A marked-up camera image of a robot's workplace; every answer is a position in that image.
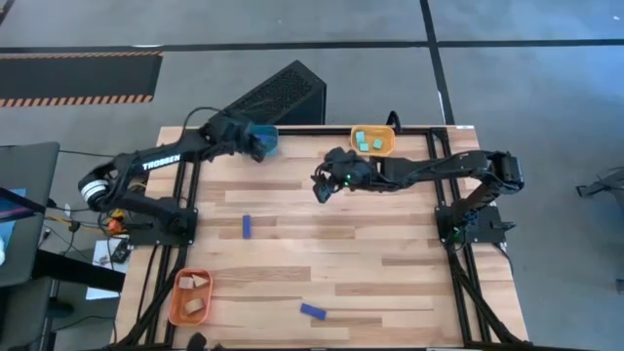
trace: black cable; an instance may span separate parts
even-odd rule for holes
[[[154,246],[152,249],[152,254],[149,256],[149,262],[147,262],[147,272],[145,272],[145,280],[143,280],[143,290],[140,293],[140,301],[138,302],[138,310],[136,311],[136,322],[140,320],[140,313],[143,309],[143,302],[145,301],[145,292],[147,291],[147,282],[149,281],[149,275],[152,272],[152,263],[154,262],[154,256],[156,256],[156,251],[158,246]]]
[[[106,251],[108,252],[108,260],[110,261],[110,269],[115,270],[115,263],[113,263],[113,254],[110,252],[110,237],[106,238]]]
[[[67,244],[67,249],[62,253],[62,256],[65,257],[67,255],[67,252],[69,251],[69,249],[73,249],[75,250],[79,255],[83,256],[88,262],[93,262],[92,259],[86,257],[83,253],[80,252],[80,250],[76,249],[76,247],[73,245],[74,244],[74,237],[76,232],[72,232],[71,233],[71,240],[67,241],[65,240],[63,237],[61,237],[56,230],[52,229],[51,227],[47,226],[46,224],[43,225],[44,227],[46,227],[48,230],[50,230],[50,232],[54,235],[56,235],[59,239],[63,240],[63,242],[65,242],[65,244]]]
[[[74,155],[95,156],[95,157],[109,157],[109,158],[115,157],[114,155],[98,154],[94,152],[73,151],[73,150],[59,150],[58,152],[74,154]]]
[[[503,244],[502,243],[501,244],[492,243],[492,244],[494,245],[495,248],[497,248],[500,251],[502,255],[505,256],[505,258],[507,258],[507,261],[509,262],[509,268],[511,269],[511,275],[513,276],[514,275],[514,263],[511,261],[511,257],[509,256],[507,251],[502,248]]]
[[[96,319],[102,319],[102,320],[112,320],[112,322],[113,322],[114,340],[115,340],[115,342],[117,342],[117,327],[115,326],[115,317],[87,316],[87,317],[79,319],[78,321],[76,321],[74,323],[70,323],[70,324],[68,324],[66,326],[62,326],[62,327],[56,328],[55,330],[50,331],[50,333],[60,332],[60,331],[65,330],[67,328],[71,328],[71,327],[73,327],[73,326],[75,326],[77,324],[80,324],[80,323],[82,323],[82,322],[84,322],[84,321],[86,321],[86,320],[88,320],[90,318],[96,318]],[[29,341],[28,343],[24,344],[23,347],[27,347],[31,343],[39,341],[42,337],[44,337],[44,335],[37,336],[32,341]]]
[[[459,248],[453,250],[454,253],[457,253],[458,251],[462,250],[468,244],[468,235],[466,234],[466,229],[465,228],[463,230],[463,233],[464,233],[464,240],[461,243],[461,245],[459,246]]]
[[[46,216],[45,219],[46,220],[53,220],[55,222],[65,224],[64,222],[62,222],[62,221],[60,221],[60,220],[58,220],[58,219],[56,219],[54,217]],[[87,228],[95,228],[95,229],[98,228],[98,224],[95,223],[95,222],[87,222],[87,221],[82,221],[82,220],[76,220],[76,219],[73,219],[73,218],[67,219],[66,221],[68,221],[68,222],[73,221],[73,222],[76,222],[76,223],[80,223],[81,226],[84,226],[84,227],[87,227]]]
[[[57,206],[48,206],[48,209],[54,209],[54,210],[61,210],[61,211],[69,211],[71,213],[73,212],[84,212],[84,211],[91,211],[91,209],[87,208],[87,209],[77,209],[77,210],[73,210],[73,209],[64,209],[64,208],[60,208]]]
[[[52,230],[43,232],[43,238],[41,238],[41,241],[37,245],[37,249],[41,249],[41,246],[43,245],[43,243],[45,243],[48,240],[48,238],[50,238],[51,233],[52,233]]]
[[[101,230],[101,233],[102,233],[104,236],[106,236],[106,237],[107,237],[107,236],[109,236],[109,234],[108,234],[108,231],[106,230],[106,228],[104,228],[104,223],[103,223],[103,221],[104,221],[104,213],[99,213],[99,214],[97,215],[97,228],[99,228],[99,230]]]
[[[227,112],[223,111],[222,109],[216,108],[216,107],[212,107],[212,106],[200,106],[200,107],[195,107],[193,108],[188,115],[186,115],[186,118],[184,118],[184,123],[182,124],[182,133],[179,135],[179,138],[177,139],[177,141],[175,142],[176,145],[178,145],[181,141],[182,141],[182,136],[184,135],[184,131],[186,130],[186,125],[188,124],[188,120],[190,120],[190,118],[197,112],[199,111],[213,111],[213,112],[217,112],[217,113],[224,113],[227,114]]]

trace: orange and black striped mat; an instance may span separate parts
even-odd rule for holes
[[[0,107],[150,102],[162,52],[0,55]]]

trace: small wooden block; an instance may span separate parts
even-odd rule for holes
[[[186,310],[186,314],[195,313],[203,309],[204,307],[206,307],[206,305],[204,304],[204,300],[201,298],[192,299],[186,302],[186,304],[184,304],[184,309]]]
[[[210,282],[210,279],[206,279],[204,277],[200,277],[200,276],[192,276],[193,277],[193,282],[195,282],[195,287],[199,288],[203,285],[206,285],[207,283]]]
[[[181,289],[195,289],[195,281],[191,277],[180,277],[177,285]]]

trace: green block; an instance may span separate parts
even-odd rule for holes
[[[360,143],[360,142],[364,142],[365,140],[365,135],[364,132],[356,132],[355,133],[355,140]]]

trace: black computer case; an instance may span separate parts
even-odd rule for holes
[[[323,125],[326,98],[327,84],[295,60],[224,110],[261,125]]]

